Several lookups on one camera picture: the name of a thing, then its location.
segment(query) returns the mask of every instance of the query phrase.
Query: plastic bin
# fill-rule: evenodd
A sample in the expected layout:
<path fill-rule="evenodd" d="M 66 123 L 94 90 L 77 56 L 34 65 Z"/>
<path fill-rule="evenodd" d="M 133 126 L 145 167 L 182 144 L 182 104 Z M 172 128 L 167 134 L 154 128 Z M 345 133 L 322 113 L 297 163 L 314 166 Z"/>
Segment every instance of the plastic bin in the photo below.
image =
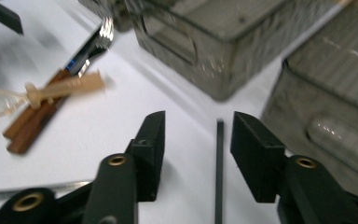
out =
<path fill-rule="evenodd" d="M 358 5 L 286 59 L 261 120 L 358 195 Z"/>
<path fill-rule="evenodd" d="M 217 101 L 271 62 L 330 0 L 126 0 L 139 45 Z"/>

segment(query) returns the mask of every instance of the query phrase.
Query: metal rod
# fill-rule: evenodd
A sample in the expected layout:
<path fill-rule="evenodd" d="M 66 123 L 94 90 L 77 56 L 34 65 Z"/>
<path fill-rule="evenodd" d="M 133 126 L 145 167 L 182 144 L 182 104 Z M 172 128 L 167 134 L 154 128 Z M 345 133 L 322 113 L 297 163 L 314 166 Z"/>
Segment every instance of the metal rod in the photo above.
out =
<path fill-rule="evenodd" d="M 216 136 L 216 188 L 214 202 L 215 224 L 221 224 L 223 222 L 223 136 L 224 122 L 218 120 Z"/>

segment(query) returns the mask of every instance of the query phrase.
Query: gray plastic container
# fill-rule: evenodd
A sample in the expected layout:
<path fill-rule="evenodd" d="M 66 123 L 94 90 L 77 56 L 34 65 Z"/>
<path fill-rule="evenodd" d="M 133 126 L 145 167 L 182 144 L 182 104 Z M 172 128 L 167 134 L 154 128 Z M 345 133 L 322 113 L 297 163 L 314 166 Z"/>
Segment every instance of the gray plastic container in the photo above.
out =
<path fill-rule="evenodd" d="M 126 0 L 139 45 L 224 101 L 336 4 L 330 0 Z"/>
<path fill-rule="evenodd" d="M 358 5 L 286 59 L 262 121 L 292 152 L 322 162 L 358 195 Z"/>

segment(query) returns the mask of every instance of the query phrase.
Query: metal screw hole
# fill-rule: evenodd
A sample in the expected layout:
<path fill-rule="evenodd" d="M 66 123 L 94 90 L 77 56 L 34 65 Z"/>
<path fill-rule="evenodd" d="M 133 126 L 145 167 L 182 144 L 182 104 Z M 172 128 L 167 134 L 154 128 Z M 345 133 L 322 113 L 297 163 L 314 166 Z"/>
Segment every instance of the metal screw hole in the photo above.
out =
<path fill-rule="evenodd" d="M 13 205 L 13 210 L 16 212 L 24 212 L 37 207 L 43 201 L 42 193 L 31 193 L 20 198 Z"/>
<path fill-rule="evenodd" d="M 110 159 L 108 163 L 109 163 L 109 165 L 112 165 L 112 166 L 118 166 L 118 165 L 126 163 L 126 161 L 127 161 L 127 159 L 125 157 L 116 156 L 116 157 Z"/>
<path fill-rule="evenodd" d="M 316 163 L 306 158 L 299 158 L 296 160 L 296 163 L 305 168 L 310 168 L 310 169 L 316 168 Z"/>

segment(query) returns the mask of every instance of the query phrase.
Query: white surface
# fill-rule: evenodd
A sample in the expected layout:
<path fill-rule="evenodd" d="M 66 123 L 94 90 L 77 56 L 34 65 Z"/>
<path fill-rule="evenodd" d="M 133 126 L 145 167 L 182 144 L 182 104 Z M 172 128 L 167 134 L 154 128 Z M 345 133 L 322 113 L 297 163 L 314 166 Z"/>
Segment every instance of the white surface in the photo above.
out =
<path fill-rule="evenodd" d="M 25 33 L 18 36 L 0 24 L 1 89 L 24 91 L 27 81 L 43 86 L 99 24 L 75 0 L 1 3 L 20 15 Z M 213 223 L 217 119 L 225 121 L 224 222 L 279 223 L 276 204 L 254 201 L 229 153 L 229 141 L 234 111 L 261 115 L 280 59 L 224 103 L 214 102 L 141 49 L 133 31 L 116 34 L 116 43 L 89 70 L 97 69 L 114 84 L 72 96 L 26 155 L 8 153 L 1 134 L 21 111 L 0 119 L 0 189 L 93 179 L 104 157 L 125 150 L 145 116 L 165 110 L 158 199 L 139 204 L 140 223 Z"/>

